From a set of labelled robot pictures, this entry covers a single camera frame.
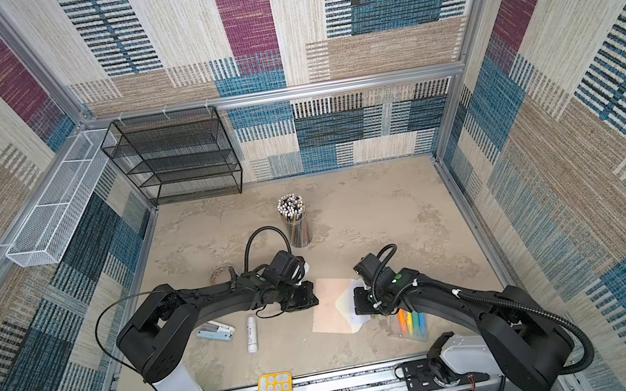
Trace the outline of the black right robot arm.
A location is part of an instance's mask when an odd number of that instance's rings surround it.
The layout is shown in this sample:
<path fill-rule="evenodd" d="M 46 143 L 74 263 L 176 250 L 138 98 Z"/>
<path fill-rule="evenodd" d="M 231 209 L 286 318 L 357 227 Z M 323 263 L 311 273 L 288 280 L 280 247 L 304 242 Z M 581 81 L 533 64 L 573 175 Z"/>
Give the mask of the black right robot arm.
<path fill-rule="evenodd" d="M 390 316 L 398 310 L 433 315 L 476 331 L 500 373 L 523 391 L 550 391 L 560 376 L 591 366 L 595 348 L 579 326 L 544 310 L 527 292 L 509 285 L 481 291 L 435 280 L 415 269 L 393 271 L 388 244 L 360 259 L 354 270 L 365 287 L 354 295 L 356 314 Z"/>

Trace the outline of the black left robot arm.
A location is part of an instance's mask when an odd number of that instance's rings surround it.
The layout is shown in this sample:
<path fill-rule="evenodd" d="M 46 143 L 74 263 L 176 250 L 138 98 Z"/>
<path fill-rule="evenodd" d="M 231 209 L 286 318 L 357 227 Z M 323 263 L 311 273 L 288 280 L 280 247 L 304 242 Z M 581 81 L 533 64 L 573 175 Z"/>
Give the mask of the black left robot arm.
<path fill-rule="evenodd" d="M 284 250 L 278 251 L 269 264 L 249 268 L 255 238 L 270 231 L 280 235 Z M 306 260 L 293 254 L 287 235 L 279 228 L 269 225 L 257 229 L 244 251 L 243 272 L 229 268 L 225 283 L 179 290 L 165 284 L 142 292 L 144 302 L 115 340 L 122 358 L 112 360 L 133 370 L 155 391 L 205 391 L 183 363 L 191 335 L 201 325 L 275 303 L 283 314 L 317 306 L 313 283 L 305 279 Z"/>

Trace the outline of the white glue stick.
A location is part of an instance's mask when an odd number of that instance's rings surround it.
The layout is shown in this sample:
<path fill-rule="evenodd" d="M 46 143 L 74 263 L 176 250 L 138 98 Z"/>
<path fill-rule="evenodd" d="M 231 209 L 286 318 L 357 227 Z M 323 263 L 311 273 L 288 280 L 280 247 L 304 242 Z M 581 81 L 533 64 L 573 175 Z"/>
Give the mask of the white glue stick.
<path fill-rule="evenodd" d="M 258 331 L 257 331 L 257 318 L 255 315 L 250 315 L 247 318 L 247 351 L 249 351 L 250 354 L 252 353 L 257 353 L 258 349 L 259 349 L 259 345 L 258 345 Z"/>

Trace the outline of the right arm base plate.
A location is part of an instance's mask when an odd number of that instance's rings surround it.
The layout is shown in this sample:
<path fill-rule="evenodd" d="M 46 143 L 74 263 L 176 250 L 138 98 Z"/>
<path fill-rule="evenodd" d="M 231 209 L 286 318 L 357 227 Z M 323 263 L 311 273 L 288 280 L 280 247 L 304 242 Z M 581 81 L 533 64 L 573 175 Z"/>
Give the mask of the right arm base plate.
<path fill-rule="evenodd" d="M 430 391 L 449 387 L 463 386 L 474 381 L 489 381 L 489 374 L 466 373 L 459 375 L 452 371 L 440 359 L 420 359 L 402 362 L 394 368 L 398 380 L 406 383 L 408 391 Z"/>

